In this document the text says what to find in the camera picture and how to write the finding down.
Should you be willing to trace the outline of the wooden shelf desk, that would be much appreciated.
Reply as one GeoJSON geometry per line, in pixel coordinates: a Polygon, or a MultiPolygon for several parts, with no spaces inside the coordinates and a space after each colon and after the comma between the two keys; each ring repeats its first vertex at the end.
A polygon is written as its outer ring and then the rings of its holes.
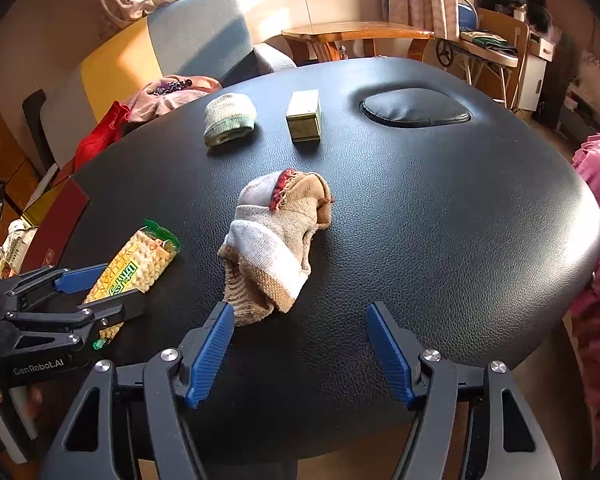
{"type": "Polygon", "coordinates": [[[527,22],[527,7],[503,14],[463,0],[458,24],[457,40],[436,42],[438,63],[458,70],[468,84],[509,110],[537,110],[556,42],[527,22]]]}

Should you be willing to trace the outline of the pink brown cloth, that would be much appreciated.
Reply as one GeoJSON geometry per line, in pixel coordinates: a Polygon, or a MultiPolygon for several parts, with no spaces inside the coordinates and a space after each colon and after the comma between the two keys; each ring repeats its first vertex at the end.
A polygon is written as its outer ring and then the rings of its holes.
{"type": "Polygon", "coordinates": [[[145,84],[126,101],[130,109],[129,123],[151,122],[221,89],[219,81],[207,76],[163,76],[145,84]]]}

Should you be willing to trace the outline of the green yellow small box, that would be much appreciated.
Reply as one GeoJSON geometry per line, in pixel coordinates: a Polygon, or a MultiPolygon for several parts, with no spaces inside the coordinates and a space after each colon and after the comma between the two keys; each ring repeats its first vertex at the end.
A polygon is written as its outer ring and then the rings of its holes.
{"type": "Polygon", "coordinates": [[[294,142],[321,139],[321,104],[317,89],[295,91],[291,95],[286,111],[286,123],[294,142]]]}

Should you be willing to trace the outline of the black headrest cushion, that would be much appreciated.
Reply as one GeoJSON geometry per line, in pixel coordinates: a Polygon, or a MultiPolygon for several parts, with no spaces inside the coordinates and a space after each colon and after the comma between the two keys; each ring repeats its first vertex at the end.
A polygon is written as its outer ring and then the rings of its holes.
{"type": "Polygon", "coordinates": [[[396,128],[428,128],[462,124],[470,111],[443,93],[425,88],[392,90],[368,96],[361,112],[378,124],[396,128]]]}

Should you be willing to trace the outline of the green rolled sock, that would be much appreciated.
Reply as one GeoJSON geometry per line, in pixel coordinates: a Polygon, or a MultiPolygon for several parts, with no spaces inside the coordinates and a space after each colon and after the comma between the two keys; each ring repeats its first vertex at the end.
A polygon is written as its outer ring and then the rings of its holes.
{"type": "Polygon", "coordinates": [[[249,96],[230,92],[210,101],[204,110],[204,145],[214,148],[250,133],[257,109],[249,96]]]}

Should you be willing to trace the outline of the beige white sock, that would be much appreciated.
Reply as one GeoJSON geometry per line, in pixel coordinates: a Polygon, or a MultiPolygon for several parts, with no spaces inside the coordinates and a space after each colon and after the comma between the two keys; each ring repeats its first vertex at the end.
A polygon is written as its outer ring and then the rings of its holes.
{"type": "Polygon", "coordinates": [[[312,238],[331,223],[332,192],[316,172],[270,172],[242,189],[218,250],[238,326],[289,312],[311,275],[312,238]]]}

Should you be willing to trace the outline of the cracker pack green wrapper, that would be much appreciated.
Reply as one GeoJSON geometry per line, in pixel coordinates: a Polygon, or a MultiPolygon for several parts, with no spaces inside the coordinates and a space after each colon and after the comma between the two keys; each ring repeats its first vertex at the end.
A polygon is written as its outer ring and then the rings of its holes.
{"type": "Polygon", "coordinates": [[[171,231],[146,219],[99,275],[83,303],[129,290],[148,292],[180,251],[180,240],[171,231]]]}

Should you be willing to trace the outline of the red gift box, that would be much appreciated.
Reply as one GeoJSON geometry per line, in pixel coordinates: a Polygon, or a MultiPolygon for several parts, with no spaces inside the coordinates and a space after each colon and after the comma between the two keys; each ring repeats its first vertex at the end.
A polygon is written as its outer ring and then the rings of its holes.
{"type": "Polygon", "coordinates": [[[0,246],[0,281],[57,264],[89,201],[73,177],[40,196],[9,225],[0,246]]]}

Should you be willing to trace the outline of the wooden table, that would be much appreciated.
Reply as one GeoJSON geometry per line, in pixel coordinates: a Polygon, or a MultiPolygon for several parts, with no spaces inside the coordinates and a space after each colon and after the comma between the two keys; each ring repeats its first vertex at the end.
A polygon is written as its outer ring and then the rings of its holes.
{"type": "Polygon", "coordinates": [[[317,62],[332,62],[343,59],[338,44],[343,41],[361,40],[364,58],[377,56],[378,39],[408,39],[411,41],[406,57],[421,61],[427,44],[434,39],[432,30],[390,22],[331,22],[303,25],[282,31],[294,60],[304,62],[310,52],[317,62]]]}

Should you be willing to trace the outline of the red cloth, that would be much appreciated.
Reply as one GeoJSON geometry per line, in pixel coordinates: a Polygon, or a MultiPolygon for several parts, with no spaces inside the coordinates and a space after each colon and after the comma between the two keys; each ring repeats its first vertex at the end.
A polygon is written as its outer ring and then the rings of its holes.
{"type": "Polygon", "coordinates": [[[131,110],[119,101],[114,101],[108,112],[92,130],[80,141],[73,157],[73,169],[79,170],[95,156],[105,151],[109,145],[122,139],[129,122],[131,110]]]}

